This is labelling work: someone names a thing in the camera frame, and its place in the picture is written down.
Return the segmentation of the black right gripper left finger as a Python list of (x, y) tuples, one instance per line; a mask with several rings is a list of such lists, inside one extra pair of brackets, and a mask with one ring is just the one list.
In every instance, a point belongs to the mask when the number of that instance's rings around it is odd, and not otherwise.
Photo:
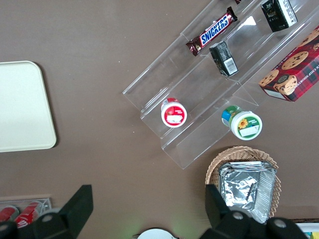
[(82, 185), (57, 213), (48, 213), (18, 228), (14, 222), (1, 222), (2, 239), (76, 239), (93, 212), (91, 185)]

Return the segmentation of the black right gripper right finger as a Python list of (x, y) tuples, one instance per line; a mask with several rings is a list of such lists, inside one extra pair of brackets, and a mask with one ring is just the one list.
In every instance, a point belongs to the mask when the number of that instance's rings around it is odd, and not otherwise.
[(205, 186), (205, 210), (211, 224), (202, 239), (305, 239), (305, 233), (291, 220), (270, 218), (265, 224), (241, 211), (230, 210), (217, 187)]

